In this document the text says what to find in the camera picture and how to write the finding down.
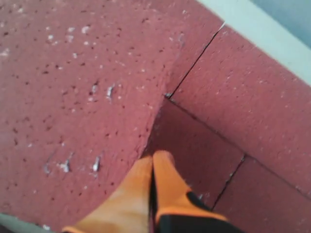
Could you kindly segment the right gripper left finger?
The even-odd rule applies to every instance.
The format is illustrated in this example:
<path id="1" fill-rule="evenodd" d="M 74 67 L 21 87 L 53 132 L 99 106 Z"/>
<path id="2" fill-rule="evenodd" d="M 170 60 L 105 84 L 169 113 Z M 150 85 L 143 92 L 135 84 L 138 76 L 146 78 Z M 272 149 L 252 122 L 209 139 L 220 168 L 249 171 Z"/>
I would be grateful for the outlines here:
<path id="1" fill-rule="evenodd" d="M 118 188 L 97 209 L 63 233 L 147 233 L 153 160 L 137 160 Z"/>

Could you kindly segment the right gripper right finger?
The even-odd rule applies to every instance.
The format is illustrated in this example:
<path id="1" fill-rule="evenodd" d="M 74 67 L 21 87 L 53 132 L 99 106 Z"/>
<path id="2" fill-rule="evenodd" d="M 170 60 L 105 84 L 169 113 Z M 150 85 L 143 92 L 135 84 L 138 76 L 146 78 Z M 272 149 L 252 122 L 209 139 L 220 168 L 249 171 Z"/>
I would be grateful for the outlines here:
<path id="1" fill-rule="evenodd" d="M 165 150 L 153 154 L 156 233 L 241 233 L 207 207 L 176 170 Z"/>

